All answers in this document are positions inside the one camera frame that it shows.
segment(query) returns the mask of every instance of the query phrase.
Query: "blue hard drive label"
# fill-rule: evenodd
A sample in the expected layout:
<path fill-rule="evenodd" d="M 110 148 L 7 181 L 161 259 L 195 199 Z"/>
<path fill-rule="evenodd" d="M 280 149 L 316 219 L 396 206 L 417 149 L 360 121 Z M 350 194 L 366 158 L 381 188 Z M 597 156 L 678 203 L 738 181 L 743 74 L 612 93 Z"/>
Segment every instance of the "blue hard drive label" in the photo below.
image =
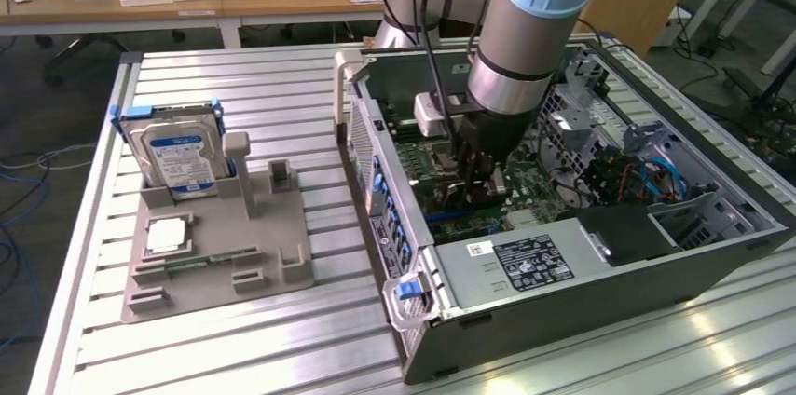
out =
<path fill-rule="evenodd" d="M 202 136 L 154 139 L 150 146 L 166 185 L 175 192 L 197 192 L 213 187 L 215 179 L 210 161 L 202 156 Z"/>

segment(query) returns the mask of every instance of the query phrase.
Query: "gray floor carpet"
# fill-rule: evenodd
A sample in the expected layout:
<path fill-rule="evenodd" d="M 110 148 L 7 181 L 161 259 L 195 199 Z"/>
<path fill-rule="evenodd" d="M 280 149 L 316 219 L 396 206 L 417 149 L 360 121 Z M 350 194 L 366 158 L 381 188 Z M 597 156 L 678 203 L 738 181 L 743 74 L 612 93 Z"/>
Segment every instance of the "gray floor carpet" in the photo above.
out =
<path fill-rule="evenodd" d="M 716 22 L 732 0 L 722 0 L 710 20 Z M 702 0 L 683 0 L 696 8 Z M 372 35 L 373 23 L 354 24 L 357 34 Z M 784 42 L 796 28 L 796 16 L 766 1 L 760 1 L 751 15 L 742 23 L 736 34 L 736 52 L 720 50 L 711 60 L 716 67 L 732 65 L 751 73 L 755 81 L 766 86 L 771 78 L 758 69 L 768 55 Z M 696 45 L 712 32 L 710 23 L 696 34 Z M 308 24 L 296 27 L 292 40 L 281 38 L 280 27 L 245 31 L 249 46 L 276 44 L 313 44 L 342 42 L 342 25 Z M 118 54 L 107 46 L 87 49 L 65 68 L 65 85 L 48 88 L 42 80 L 42 66 L 48 58 L 74 39 L 74 36 L 55 36 L 55 47 L 40 49 L 31 37 L 20 37 L 12 48 L 0 53 L 0 157 L 23 152 L 44 152 L 77 143 L 97 140 L 101 124 L 106 118 L 106 104 L 114 84 Z M 141 51 L 194 50 L 221 48 L 217 31 L 197 29 L 187 31 L 185 43 L 175 43 L 169 31 L 146 34 L 121 34 L 118 38 L 130 49 Z M 0 47 L 10 43 L 0 38 Z M 649 63 L 678 86 L 704 76 L 707 67 L 684 60 L 671 49 L 655 49 Z M 732 94 L 722 87 L 722 77 L 712 78 L 691 87 L 691 91 L 716 102 L 726 102 Z M 783 96 L 796 96 L 796 77 L 787 84 Z M 79 151 L 63 157 L 63 162 L 78 162 L 90 157 L 90 151 Z M 40 170 L 27 170 L 19 176 L 35 178 Z M 42 207 L 11 228 L 19 246 L 30 258 L 35 279 L 42 294 L 42 321 L 36 328 L 24 332 L 23 342 L 0 351 L 0 393 L 27 392 L 27 385 L 39 351 L 47 311 L 52 303 L 63 258 L 82 201 L 82 192 L 89 168 L 52 171 L 50 196 Z M 28 184 L 0 180 L 0 208 L 27 191 Z M 11 266 L 0 267 L 0 285 L 10 278 Z M 10 337 L 26 326 L 34 304 L 30 288 L 22 275 L 11 291 L 0 297 L 0 337 Z"/>

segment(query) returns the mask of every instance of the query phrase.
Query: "motherboard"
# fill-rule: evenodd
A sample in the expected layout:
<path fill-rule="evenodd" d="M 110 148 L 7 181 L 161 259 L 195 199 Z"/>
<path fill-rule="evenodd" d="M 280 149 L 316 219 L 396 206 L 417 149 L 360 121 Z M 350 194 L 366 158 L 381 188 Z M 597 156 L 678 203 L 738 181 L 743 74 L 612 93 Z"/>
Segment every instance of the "motherboard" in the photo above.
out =
<path fill-rule="evenodd" d="M 420 140 L 396 146 L 437 244 L 551 223 L 568 211 L 568 203 L 529 148 L 519 148 L 507 164 L 504 176 L 511 195 L 504 204 L 477 211 L 445 211 L 441 189 L 461 180 L 450 142 Z"/>

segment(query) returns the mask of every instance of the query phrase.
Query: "power supply label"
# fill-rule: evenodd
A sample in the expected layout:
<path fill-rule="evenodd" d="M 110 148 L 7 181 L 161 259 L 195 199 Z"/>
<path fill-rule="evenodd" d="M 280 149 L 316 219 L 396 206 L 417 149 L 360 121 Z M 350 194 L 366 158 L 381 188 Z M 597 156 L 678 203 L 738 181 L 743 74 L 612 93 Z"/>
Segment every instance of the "power supply label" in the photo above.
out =
<path fill-rule="evenodd" d="M 496 245 L 495 250 L 512 286 L 521 292 L 575 278 L 571 266 L 547 235 Z"/>

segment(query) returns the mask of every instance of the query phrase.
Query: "aluminum extrusion table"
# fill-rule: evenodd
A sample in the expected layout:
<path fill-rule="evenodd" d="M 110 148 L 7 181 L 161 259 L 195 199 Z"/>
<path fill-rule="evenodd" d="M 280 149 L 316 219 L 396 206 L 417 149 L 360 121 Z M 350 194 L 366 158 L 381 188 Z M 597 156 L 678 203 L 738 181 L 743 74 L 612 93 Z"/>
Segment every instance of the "aluminum extrusion table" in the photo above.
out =
<path fill-rule="evenodd" d="M 253 169 L 300 170 L 317 286 L 134 325 L 119 323 L 141 174 L 106 124 L 30 393 L 794 393 L 796 248 L 690 303 L 406 386 L 333 136 L 333 55 L 357 44 L 147 54 L 111 103 L 222 100 L 251 137 Z M 625 66 L 778 199 L 795 191 L 629 52 Z M 637 121 L 651 116 L 609 82 Z"/>

